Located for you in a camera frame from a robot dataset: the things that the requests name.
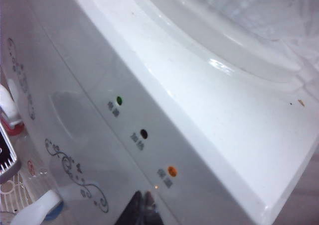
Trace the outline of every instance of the brown speck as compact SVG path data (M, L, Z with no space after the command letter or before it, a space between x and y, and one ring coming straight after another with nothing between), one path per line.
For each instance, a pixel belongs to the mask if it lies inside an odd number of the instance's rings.
M303 102L302 100L298 100L298 102L299 102L303 107L305 107L305 104L304 104L304 102Z

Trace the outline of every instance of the swirl decoration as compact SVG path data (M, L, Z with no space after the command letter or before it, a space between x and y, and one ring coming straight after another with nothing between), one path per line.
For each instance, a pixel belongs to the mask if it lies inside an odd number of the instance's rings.
M73 164L75 164L75 161L72 159L72 157L60 151L60 147L53 144L49 139L45 139L45 148L51 156L57 156L58 158L62 157L61 162L64 172L75 184L81 187L80 193L83 198L92 198L92 193L90 191L91 188L95 188L96 190L98 190L98 192L100 193L100 199L94 200L93 203L102 212L107 213L109 211L109 205L102 190L95 184L86 183L84 178L80 178L78 175L73 175L72 168ZM76 164L77 171L82 174L83 172L80 166L81 165L79 163Z

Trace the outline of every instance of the green indicator light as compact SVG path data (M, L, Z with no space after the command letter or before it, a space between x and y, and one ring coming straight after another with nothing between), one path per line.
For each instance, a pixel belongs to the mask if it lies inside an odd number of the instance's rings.
M116 102L121 105L123 103L122 98L121 97L116 97Z

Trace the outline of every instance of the white plastic casing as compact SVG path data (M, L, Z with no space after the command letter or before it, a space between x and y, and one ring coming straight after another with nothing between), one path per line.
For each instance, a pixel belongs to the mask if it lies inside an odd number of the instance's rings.
M274 221L318 143L318 102L296 80L236 69L149 0L1 2L8 84L78 221L114 224L136 190L168 225Z

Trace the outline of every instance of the red warning symbol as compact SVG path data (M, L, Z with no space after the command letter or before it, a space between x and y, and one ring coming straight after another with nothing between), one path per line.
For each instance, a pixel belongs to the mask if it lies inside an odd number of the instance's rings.
M32 164L31 160L28 160L28 170L30 175L34 176L35 175L35 170L34 170L34 166Z

